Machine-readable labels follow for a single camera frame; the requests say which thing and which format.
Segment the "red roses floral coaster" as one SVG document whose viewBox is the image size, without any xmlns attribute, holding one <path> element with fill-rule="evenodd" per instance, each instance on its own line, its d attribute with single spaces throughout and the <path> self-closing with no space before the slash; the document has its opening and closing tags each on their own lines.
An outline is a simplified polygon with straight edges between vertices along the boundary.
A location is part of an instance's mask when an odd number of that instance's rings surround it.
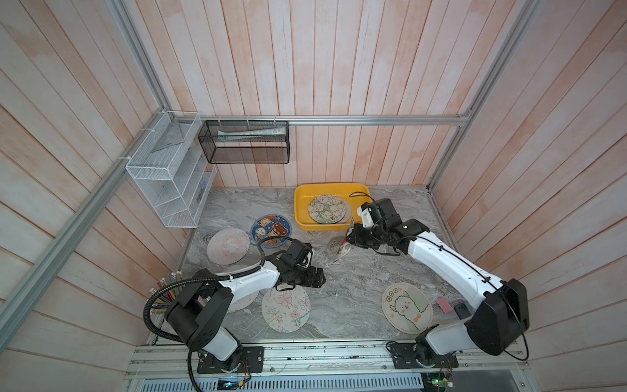
<svg viewBox="0 0 627 392">
<path fill-rule="evenodd" d="M 351 250 L 351 244 L 349 243 L 349 235 L 351 234 L 353 228 L 354 228 L 354 220 L 351 220 L 349 222 L 348 229 L 346 230 L 346 234 L 342 240 L 341 246 L 339 247 L 336 253 L 334 262 L 338 262 L 341 258 L 346 256 Z"/>
</svg>

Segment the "yellow plastic storage box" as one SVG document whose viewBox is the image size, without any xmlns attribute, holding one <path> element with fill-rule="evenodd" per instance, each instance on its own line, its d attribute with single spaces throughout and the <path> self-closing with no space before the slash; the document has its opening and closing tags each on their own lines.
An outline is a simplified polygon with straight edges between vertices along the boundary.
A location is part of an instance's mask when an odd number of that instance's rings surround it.
<svg viewBox="0 0 627 392">
<path fill-rule="evenodd" d="M 345 201 L 349 208 L 345 217 L 335 224 L 323 225 L 316 222 L 309 214 L 309 205 L 318 196 L 330 194 Z M 357 209 L 364 203 L 369 203 L 370 191 L 367 186 L 359 183 L 320 183 L 298 186 L 294 196 L 294 214 L 300 229 L 312 231 L 346 231 L 354 221 L 361 223 Z"/>
</svg>

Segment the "green flowers pattern coaster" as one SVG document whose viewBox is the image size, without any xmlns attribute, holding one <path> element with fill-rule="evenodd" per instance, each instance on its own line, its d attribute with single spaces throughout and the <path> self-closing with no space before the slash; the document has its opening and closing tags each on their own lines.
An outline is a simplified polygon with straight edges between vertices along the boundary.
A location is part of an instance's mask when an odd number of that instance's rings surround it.
<svg viewBox="0 0 627 392">
<path fill-rule="evenodd" d="M 331 194 L 320 195 L 308 205 L 310 218 L 321 225 L 339 223 L 344 219 L 346 213 L 346 201 Z"/>
</svg>

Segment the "alpaca cartoon coaster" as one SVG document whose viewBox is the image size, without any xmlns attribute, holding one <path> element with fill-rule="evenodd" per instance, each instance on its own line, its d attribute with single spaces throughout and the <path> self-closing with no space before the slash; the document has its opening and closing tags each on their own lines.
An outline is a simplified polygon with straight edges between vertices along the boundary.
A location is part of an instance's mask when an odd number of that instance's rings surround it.
<svg viewBox="0 0 627 392">
<path fill-rule="evenodd" d="M 388 286 L 382 294 L 381 308 L 393 327 L 410 335 L 425 331 L 434 317 L 433 307 L 426 294 L 406 283 Z"/>
</svg>

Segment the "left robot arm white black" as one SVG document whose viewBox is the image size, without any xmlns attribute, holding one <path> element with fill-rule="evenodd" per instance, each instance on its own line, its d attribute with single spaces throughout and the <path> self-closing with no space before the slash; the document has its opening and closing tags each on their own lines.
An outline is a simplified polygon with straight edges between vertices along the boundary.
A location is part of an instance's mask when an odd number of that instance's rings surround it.
<svg viewBox="0 0 627 392">
<path fill-rule="evenodd" d="M 182 279 L 152 294 L 145 303 L 143 320 L 151 333 L 181 342 L 191 353 L 213 359 L 223 372 L 233 372 L 243 361 L 243 348 L 235 335 L 223 326 L 232 302 L 280 284 L 320 288 L 325 283 L 322 268 L 292 266 L 285 269 L 278 259 L 230 274 L 212 274 L 203 269 L 191 279 Z M 165 319 L 175 332 L 167 333 L 153 322 L 152 312 L 156 301 L 174 288 L 180 288 L 181 292 L 167 304 Z"/>
</svg>

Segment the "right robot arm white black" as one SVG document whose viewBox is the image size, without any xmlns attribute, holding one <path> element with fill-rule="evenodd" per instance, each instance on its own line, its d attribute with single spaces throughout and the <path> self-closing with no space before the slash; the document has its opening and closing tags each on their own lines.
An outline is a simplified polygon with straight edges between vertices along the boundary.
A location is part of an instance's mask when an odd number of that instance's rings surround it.
<svg viewBox="0 0 627 392">
<path fill-rule="evenodd" d="M 480 349 L 498 356 L 519 338 L 527 341 L 527 289 L 517 279 L 505 281 L 480 269 L 440 240 L 418 220 L 394 228 L 354 224 L 348 243 L 377 251 L 385 245 L 429 267 L 465 299 L 470 314 L 455 323 L 427 328 L 416 338 L 414 352 L 421 367 L 457 351 Z"/>
</svg>

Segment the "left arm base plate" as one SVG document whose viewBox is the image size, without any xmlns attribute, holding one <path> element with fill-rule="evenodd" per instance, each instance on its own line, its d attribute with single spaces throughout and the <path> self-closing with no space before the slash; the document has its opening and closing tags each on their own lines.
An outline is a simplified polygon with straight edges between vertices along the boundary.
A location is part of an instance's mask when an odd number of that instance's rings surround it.
<svg viewBox="0 0 627 392">
<path fill-rule="evenodd" d="M 236 372 L 261 372 L 264 359 L 263 346 L 239 347 L 224 361 L 207 351 L 200 351 L 197 373 L 234 375 Z"/>
</svg>

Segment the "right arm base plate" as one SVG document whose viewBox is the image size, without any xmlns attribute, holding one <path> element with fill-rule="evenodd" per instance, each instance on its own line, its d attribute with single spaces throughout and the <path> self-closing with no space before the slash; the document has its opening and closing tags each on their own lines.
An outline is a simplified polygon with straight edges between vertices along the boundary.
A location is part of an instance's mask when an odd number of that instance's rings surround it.
<svg viewBox="0 0 627 392">
<path fill-rule="evenodd" d="M 432 349 L 418 343 L 388 341 L 385 349 L 393 359 L 395 369 L 415 368 L 458 368 L 459 362 L 454 353 L 439 355 Z"/>
</svg>

